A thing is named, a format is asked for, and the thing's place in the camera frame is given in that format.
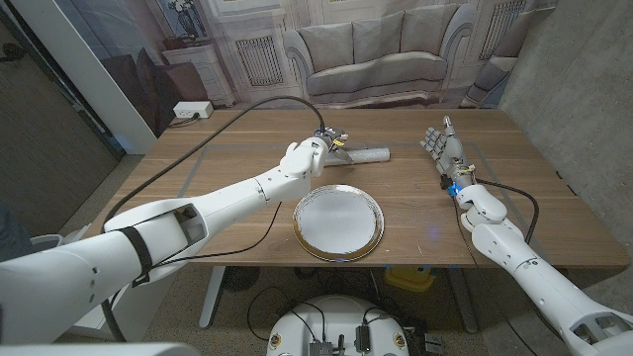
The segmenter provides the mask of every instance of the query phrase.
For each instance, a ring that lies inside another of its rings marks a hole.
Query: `radiator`
[[[271,36],[236,41],[241,62],[252,86],[266,86],[284,82]]]
[[[488,27],[488,34],[486,35],[486,41],[482,48],[482,53],[479,55],[479,59],[489,59],[493,55],[493,51],[501,42],[503,36],[510,26],[516,20],[518,14],[523,11],[525,7],[525,1],[508,1],[495,5],[493,10],[493,16],[491,18],[491,24]]]

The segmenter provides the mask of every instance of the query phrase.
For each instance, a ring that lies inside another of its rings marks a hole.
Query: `white plate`
[[[385,229],[378,203],[347,185],[314,189],[297,204],[293,220],[303,248],[327,261],[351,261],[368,254]]]

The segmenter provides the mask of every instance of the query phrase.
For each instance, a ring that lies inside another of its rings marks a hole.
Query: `wall backdrop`
[[[159,136],[178,101],[493,107],[530,19],[557,1],[56,2]]]

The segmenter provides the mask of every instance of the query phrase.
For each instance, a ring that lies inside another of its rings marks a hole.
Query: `electrical outlet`
[[[214,111],[211,102],[179,102],[174,107],[174,114],[178,119],[190,119],[198,113],[201,119],[208,118]]]

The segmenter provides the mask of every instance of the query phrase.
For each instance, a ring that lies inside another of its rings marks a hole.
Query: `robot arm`
[[[76,320],[135,281],[157,281],[182,267],[222,229],[269,204],[304,197],[333,142],[317,132],[292,143],[280,164],[216,192],[145,204],[117,215],[105,233],[0,264],[0,342],[52,342]]]
[[[525,243],[502,202],[472,178],[461,142],[448,117],[445,133],[433,128],[421,144],[431,153],[446,189],[459,207],[461,223],[478,251],[507,271],[574,355],[624,355],[633,347],[633,316],[594,302]]]

